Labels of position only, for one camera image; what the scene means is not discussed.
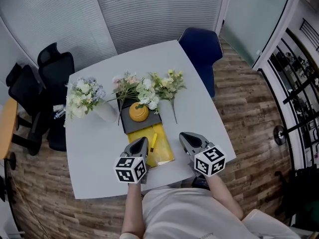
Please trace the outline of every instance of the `cable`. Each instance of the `cable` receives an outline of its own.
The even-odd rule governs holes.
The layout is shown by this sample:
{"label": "cable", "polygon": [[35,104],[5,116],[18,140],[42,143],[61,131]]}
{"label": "cable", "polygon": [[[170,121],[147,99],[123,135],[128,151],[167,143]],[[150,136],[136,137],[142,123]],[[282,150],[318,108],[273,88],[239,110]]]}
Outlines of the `cable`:
{"label": "cable", "polygon": [[[22,194],[21,194],[21,192],[19,191],[19,189],[18,189],[18,187],[17,187],[17,185],[16,185],[16,183],[15,183],[14,177],[13,177],[12,175],[11,175],[11,178],[12,178],[12,180],[13,180],[13,183],[14,183],[14,185],[15,185],[16,190],[18,191],[19,195],[21,196],[21,199],[22,199],[23,204],[26,206],[26,204],[25,204],[25,202],[24,202],[24,200],[23,200]],[[48,235],[48,232],[45,230],[45,228],[43,227],[43,225],[42,225],[41,222],[39,221],[38,217],[35,215],[35,213],[34,213],[32,207],[31,207],[31,205],[29,204],[28,199],[25,197],[25,195],[24,195],[24,198],[25,198],[25,200],[26,200],[26,202],[27,202],[29,208],[31,209],[31,211],[32,211],[32,213],[33,213],[33,215],[34,215],[35,218],[33,217],[33,215],[31,215],[30,210],[27,208],[27,209],[28,209],[28,212],[29,212],[30,215],[31,215],[31,217],[33,217],[33,219],[40,224],[40,226],[42,227],[43,231],[45,232],[45,234],[42,234],[42,237],[43,237],[43,236],[46,236],[47,239],[50,239],[50,237],[49,237],[49,235]]]}

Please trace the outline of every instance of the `yellow pot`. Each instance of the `yellow pot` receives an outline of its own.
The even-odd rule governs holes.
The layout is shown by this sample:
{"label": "yellow pot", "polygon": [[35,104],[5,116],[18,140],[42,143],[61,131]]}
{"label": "yellow pot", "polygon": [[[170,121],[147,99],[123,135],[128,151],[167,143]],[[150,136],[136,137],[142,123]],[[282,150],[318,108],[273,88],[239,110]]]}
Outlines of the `yellow pot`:
{"label": "yellow pot", "polygon": [[149,116],[149,108],[139,103],[134,103],[130,107],[130,117],[136,122],[142,122]]}

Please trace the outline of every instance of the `glass door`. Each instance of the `glass door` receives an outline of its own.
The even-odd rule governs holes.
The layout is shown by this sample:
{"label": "glass door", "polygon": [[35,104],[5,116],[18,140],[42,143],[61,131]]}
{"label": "glass door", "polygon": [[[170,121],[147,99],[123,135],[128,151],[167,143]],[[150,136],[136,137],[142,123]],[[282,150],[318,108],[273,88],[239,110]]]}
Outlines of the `glass door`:
{"label": "glass door", "polygon": [[272,36],[286,3],[287,0],[230,0],[222,38],[253,66]]}

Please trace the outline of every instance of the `yellow pen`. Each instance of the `yellow pen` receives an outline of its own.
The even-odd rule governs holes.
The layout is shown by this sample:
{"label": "yellow pen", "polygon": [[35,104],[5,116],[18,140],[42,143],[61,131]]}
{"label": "yellow pen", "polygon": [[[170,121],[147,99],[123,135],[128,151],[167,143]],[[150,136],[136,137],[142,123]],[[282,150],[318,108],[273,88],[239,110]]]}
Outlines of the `yellow pen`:
{"label": "yellow pen", "polygon": [[152,144],[151,144],[151,152],[153,152],[154,150],[154,147],[155,147],[155,143],[156,143],[156,139],[158,138],[158,134],[157,133],[154,133],[154,136],[153,136],[153,140],[152,140]]}

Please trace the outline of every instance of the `black and white marker cube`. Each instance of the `black and white marker cube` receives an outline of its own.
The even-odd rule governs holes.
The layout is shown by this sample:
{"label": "black and white marker cube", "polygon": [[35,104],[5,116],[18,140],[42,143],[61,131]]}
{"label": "black and white marker cube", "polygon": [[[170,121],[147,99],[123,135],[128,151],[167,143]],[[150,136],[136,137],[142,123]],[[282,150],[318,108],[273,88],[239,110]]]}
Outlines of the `black and white marker cube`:
{"label": "black and white marker cube", "polygon": [[219,146],[214,146],[194,156],[194,169],[210,177],[225,168],[225,159],[225,152]]}
{"label": "black and white marker cube", "polygon": [[119,182],[138,183],[146,174],[143,157],[118,157],[115,160],[114,171]]}

